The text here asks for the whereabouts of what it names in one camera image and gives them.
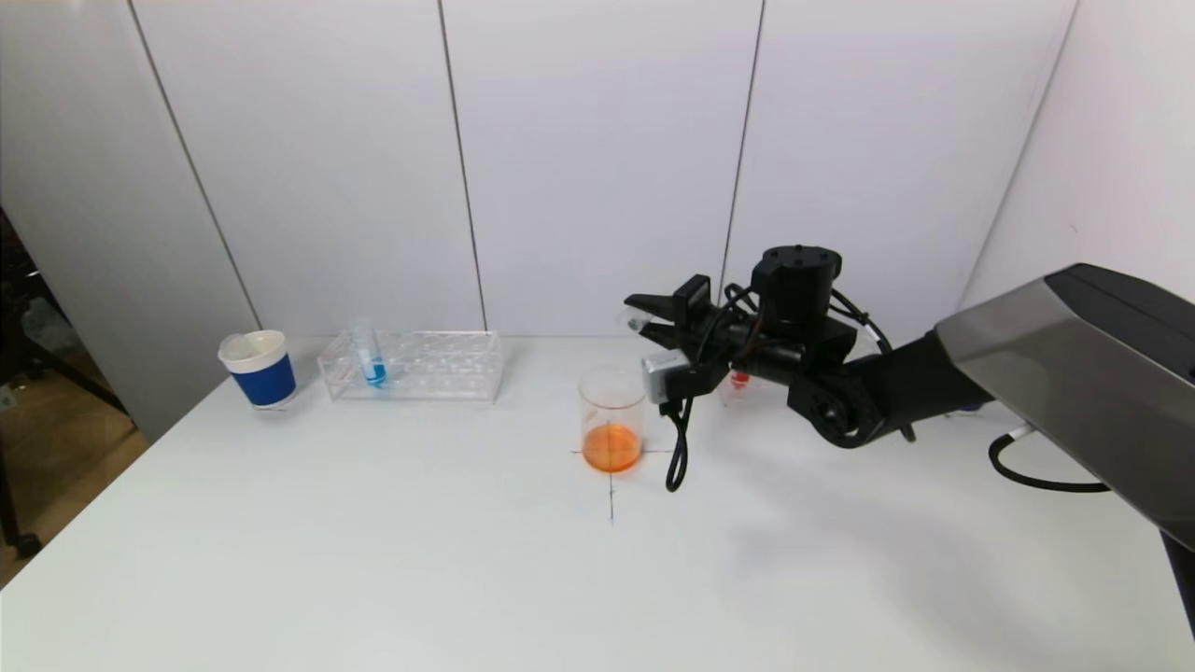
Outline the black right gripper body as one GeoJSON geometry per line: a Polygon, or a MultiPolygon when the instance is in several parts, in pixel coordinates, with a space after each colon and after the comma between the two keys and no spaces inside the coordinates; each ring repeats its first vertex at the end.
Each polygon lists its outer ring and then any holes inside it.
{"type": "Polygon", "coordinates": [[[741,323],[742,291],[731,289],[717,301],[711,277],[695,273],[673,293],[676,346],[691,360],[724,358],[735,343],[733,326],[741,323]]]}

